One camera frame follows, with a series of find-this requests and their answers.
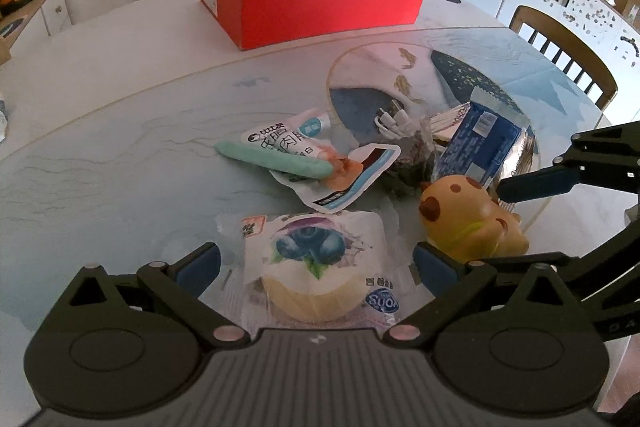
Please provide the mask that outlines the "white chicken sausage pouch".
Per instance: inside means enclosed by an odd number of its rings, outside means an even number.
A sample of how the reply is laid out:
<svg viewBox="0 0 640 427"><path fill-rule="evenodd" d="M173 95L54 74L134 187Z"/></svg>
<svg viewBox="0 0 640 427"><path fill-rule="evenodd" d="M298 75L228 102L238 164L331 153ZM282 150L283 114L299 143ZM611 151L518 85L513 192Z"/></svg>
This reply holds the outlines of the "white chicken sausage pouch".
<svg viewBox="0 0 640 427"><path fill-rule="evenodd" d="M330 130L329 115L312 108L284 121L245 131L241 141L268 150L327 160L334 167L334 173L320 183L332 192L344 191L363 173L364 167L335 150L329 141Z"/></svg>

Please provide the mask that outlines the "yellow spotted plush toy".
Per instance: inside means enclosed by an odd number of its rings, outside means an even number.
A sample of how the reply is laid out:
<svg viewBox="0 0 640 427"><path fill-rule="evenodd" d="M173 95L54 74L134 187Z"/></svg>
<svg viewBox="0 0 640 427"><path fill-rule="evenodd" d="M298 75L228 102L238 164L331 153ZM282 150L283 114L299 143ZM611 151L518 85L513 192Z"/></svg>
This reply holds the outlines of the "yellow spotted plush toy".
<svg viewBox="0 0 640 427"><path fill-rule="evenodd" d="M500 207L469 176L452 174L423 183L419 215L427 243L462 263L518 257L529 250L521 217Z"/></svg>

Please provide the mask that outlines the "mint green tube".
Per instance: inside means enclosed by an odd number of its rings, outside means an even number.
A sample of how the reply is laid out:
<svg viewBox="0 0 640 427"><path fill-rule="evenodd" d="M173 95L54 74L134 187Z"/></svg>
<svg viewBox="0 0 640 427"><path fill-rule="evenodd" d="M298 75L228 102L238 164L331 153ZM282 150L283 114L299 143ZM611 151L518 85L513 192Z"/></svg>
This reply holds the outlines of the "mint green tube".
<svg viewBox="0 0 640 427"><path fill-rule="evenodd" d="M321 180L334 173L334 167L327 160L268 150L241 142L218 142L214 149L231 159L302 178Z"/></svg>

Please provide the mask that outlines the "right wooden chair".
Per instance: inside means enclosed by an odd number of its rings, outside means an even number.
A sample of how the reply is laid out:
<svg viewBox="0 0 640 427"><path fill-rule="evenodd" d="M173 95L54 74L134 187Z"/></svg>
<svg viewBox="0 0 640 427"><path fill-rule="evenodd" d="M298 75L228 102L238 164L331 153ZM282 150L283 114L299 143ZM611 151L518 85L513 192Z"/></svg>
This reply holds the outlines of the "right wooden chair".
<svg viewBox="0 0 640 427"><path fill-rule="evenodd" d="M613 101L618 87L608 66L581 38L550 15L521 5L512 16L510 29L561 69L586 95L594 96L594 104L601 110Z"/></svg>

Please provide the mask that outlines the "white drawer sideboard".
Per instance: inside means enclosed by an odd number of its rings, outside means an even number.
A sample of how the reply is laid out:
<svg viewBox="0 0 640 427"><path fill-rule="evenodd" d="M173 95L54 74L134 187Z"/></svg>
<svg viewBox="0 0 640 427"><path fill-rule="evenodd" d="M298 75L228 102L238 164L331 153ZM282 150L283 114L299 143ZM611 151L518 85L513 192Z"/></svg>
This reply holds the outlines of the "white drawer sideboard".
<svg viewBox="0 0 640 427"><path fill-rule="evenodd" d="M1 20L1 64L72 26L66 0L32 0Z"/></svg>

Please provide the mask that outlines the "blueberry bread packet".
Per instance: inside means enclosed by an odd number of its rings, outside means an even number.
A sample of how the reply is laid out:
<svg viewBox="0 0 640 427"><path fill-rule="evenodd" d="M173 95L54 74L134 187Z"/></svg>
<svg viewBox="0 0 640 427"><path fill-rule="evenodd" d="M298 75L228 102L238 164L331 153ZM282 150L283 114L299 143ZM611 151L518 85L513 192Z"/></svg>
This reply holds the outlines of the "blueberry bread packet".
<svg viewBox="0 0 640 427"><path fill-rule="evenodd" d="M381 217L224 216L216 308L256 335L259 329L384 331L401 311L395 267Z"/></svg>

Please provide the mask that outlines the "dark tea leaf bag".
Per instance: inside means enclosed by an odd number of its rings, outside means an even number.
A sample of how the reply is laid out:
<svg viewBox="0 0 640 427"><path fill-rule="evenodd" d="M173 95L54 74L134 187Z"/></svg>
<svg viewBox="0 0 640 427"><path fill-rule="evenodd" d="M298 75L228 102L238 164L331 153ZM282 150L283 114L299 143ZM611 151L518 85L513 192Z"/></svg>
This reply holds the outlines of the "dark tea leaf bag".
<svg viewBox="0 0 640 427"><path fill-rule="evenodd" d="M427 120L419 120L412 135L405 135L400 139L384 138L383 142L399 146L400 154L393 165L382 174L382 185L398 198L421 194L423 185L432 179L437 159Z"/></svg>

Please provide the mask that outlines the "blue snack box packet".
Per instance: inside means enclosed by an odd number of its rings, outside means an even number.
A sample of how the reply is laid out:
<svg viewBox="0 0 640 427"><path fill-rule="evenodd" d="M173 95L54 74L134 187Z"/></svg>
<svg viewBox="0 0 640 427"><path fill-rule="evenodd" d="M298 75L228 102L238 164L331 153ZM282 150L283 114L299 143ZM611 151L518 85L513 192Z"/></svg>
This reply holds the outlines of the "blue snack box packet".
<svg viewBox="0 0 640 427"><path fill-rule="evenodd" d="M435 179L460 174L487 188L528 125L517 107L475 87L469 110L436 162Z"/></svg>

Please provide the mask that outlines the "whale shaped pouch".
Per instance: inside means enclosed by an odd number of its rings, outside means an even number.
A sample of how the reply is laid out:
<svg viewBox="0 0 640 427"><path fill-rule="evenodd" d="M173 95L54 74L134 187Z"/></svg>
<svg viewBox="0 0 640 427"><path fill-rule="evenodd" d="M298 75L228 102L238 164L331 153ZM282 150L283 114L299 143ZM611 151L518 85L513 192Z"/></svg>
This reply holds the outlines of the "whale shaped pouch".
<svg viewBox="0 0 640 427"><path fill-rule="evenodd" d="M334 166L334 173L323 180L304 179L271 170L280 184L292 188L308 208L321 213L337 213L352 205L375 180L398 159L400 146L370 143L351 150L346 156L326 141L320 142L320 159Z"/></svg>

